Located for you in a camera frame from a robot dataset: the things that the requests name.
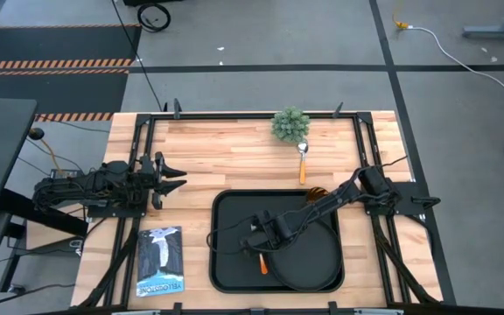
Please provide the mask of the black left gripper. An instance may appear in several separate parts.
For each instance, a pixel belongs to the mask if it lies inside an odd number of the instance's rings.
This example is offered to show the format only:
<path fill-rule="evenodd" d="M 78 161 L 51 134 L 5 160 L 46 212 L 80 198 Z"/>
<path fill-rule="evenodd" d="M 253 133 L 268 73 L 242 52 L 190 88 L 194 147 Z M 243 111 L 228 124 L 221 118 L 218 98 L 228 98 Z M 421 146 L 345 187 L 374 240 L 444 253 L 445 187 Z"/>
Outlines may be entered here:
<path fill-rule="evenodd" d="M 163 176 L 171 179 L 186 175 L 185 171 L 173 169 L 164 164 L 164 161 L 164 156 L 160 151 L 155 153 L 154 160 L 151 160 L 149 155 L 143 155 L 140 158 L 141 168 L 139 172 L 143 176 L 143 188 L 153 191 L 151 204 L 157 210 L 160 210 L 163 206 L 161 195 L 168 195 L 186 183 L 186 180 L 162 181 Z"/>

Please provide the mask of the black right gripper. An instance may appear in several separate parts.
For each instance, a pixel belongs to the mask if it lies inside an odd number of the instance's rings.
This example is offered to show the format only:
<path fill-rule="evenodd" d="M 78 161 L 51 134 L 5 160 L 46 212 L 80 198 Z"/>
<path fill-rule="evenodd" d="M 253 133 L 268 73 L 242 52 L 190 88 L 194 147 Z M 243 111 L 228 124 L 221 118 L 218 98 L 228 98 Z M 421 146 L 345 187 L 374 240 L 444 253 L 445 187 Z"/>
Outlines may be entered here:
<path fill-rule="evenodd" d="M 264 210 L 252 217 L 239 244 L 249 256 L 268 254 L 282 250 L 288 244 L 288 236 L 282 231 L 276 215 Z"/>

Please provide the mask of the black round plate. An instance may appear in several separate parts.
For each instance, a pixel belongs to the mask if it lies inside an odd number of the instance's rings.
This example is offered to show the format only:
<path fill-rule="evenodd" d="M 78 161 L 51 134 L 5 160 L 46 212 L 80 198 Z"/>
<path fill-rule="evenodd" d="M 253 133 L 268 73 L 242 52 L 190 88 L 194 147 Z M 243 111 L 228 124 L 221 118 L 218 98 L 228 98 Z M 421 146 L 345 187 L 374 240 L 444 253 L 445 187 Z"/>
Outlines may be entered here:
<path fill-rule="evenodd" d="M 332 292 L 345 271 L 337 232 L 326 220 L 312 223 L 287 249 L 268 254 L 269 271 L 288 291 Z"/>

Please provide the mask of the amber faceted plastic cup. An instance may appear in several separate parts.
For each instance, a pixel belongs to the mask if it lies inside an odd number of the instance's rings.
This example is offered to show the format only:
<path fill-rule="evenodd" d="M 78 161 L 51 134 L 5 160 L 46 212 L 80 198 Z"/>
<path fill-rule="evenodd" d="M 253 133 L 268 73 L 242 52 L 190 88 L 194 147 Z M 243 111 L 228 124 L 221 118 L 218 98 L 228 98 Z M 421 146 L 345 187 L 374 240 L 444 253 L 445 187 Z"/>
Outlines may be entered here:
<path fill-rule="evenodd" d="M 329 192 L 323 187 L 319 187 L 319 186 L 313 187 L 313 188 L 309 189 L 306 194 L 306 202 L 308 204 L 312 204 L 312 203 L 316 202 L 317 200 L 320 200 L 323 197 L 327 196 L 328 194 L 329 194 Z"/>

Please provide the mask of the black rectangular tray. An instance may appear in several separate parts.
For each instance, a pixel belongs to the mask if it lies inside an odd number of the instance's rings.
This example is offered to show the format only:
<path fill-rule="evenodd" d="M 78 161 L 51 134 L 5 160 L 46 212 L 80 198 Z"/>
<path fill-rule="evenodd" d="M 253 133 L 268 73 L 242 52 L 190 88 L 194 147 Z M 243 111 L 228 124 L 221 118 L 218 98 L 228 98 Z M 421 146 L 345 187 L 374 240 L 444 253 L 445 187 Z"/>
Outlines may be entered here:
<path fill-rule="evenodd" d="M 226 190 L 217 195 L 212 206 L 209 277 L 218 291 L 229 294 L 302 293 L 287 290 L 269 267 L 269 273 L 263 275 L 259 256 L 240 252 L 238 240 L 248 230 L 249 225 L 244 220 L 253 213 L 253 207 L 270 202 L 289 205 L 301 201 L 307 192 L 305 189 Z M 325 220 L 340 240 L 338 215 Z"/>

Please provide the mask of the Yellowstone picture card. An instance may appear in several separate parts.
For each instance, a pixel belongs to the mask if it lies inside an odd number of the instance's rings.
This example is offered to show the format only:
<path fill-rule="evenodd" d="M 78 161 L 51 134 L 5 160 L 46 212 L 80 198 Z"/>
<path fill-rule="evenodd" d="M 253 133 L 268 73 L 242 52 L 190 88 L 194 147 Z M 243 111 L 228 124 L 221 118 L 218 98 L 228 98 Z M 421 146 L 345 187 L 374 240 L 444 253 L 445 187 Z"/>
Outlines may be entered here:
<path fill-rule="evenodd" d="M 138 298 L 185 290 L 182 227 L 160 227 L 138 233 Z"/>

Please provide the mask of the small green potted plant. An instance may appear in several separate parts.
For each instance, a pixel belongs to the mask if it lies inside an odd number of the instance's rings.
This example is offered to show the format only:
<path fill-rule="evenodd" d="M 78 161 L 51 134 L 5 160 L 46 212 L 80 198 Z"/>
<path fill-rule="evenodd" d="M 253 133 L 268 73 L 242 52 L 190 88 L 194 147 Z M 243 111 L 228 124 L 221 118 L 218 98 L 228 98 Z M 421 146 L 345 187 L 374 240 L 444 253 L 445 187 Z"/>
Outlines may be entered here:
<path fill-rule="evenodd" d="M 271 118 L 271 133 L 278 140 L 299 144 L 310 132 L 310 117 L 299 108 L 289 107 Z"/>

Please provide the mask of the black hazard-striped floor mat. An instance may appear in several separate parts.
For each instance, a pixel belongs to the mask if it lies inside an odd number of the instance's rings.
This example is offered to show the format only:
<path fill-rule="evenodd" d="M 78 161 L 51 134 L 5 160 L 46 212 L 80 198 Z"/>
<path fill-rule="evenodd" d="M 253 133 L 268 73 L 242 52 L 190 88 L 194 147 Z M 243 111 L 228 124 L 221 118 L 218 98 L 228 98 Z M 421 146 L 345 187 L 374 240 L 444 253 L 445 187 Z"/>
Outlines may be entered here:
<path fill-rule="evenodd" d="M 0 26 L 0 98 L 37 102 L 42 121 L 108 121 L 120 111 L 138 24 Z"/>

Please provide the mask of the black metal rig frame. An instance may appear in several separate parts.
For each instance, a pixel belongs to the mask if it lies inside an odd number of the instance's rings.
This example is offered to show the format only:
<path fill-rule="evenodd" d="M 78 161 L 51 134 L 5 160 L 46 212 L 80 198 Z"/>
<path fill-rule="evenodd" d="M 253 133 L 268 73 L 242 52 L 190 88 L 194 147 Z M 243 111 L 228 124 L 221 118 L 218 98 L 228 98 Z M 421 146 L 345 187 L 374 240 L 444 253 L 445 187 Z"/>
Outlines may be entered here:
<path fill-rule="evenodd" d="M 225 294 L 209 280 L 210 230 L 214 197 L 226 189 L 302 188 L 298 183 L 299 154 L 295 146 L 278 142 L 270 132 L 270 118 L 248 118 L 252 112 L 222 113 L 220 119 L 199 117 L 169 121 L 165 113 L 154 129 L 151 155 L 162 151 L 166 163 L 187 172 L 187 183 L 164 198 L 164 209 L 151 204 L 141 229 L 182 227 L 185 290 L 155 297 L 136 297 L 137 268 L 129 289 L 130 309 L 319 309 L 328 302 L 338 307 L 385 306 L 381 272 L 372 222 L 362 205 L 339 210 L 339 228 L 345 258 L 345 280 L 334 292 L 304 294 Z M 349 178 L 361 165 L 353 119 L 312 119 L 306 157 L 306 185 L 327 190 Z M 406 155 L 396 114 L 373 111 L 381 161 L 390 163 Z M 137 120 L 136 113 L 115 114 L 104 160 L 127 159 Z M 71 305 L 78 305 L 101 280 L 114 247 L 118 219 L 103 222 L 87 239 Z M 424 227 L 395 216 L 402 258 L 417 281 L 437 300 L 444 300 Z"/>

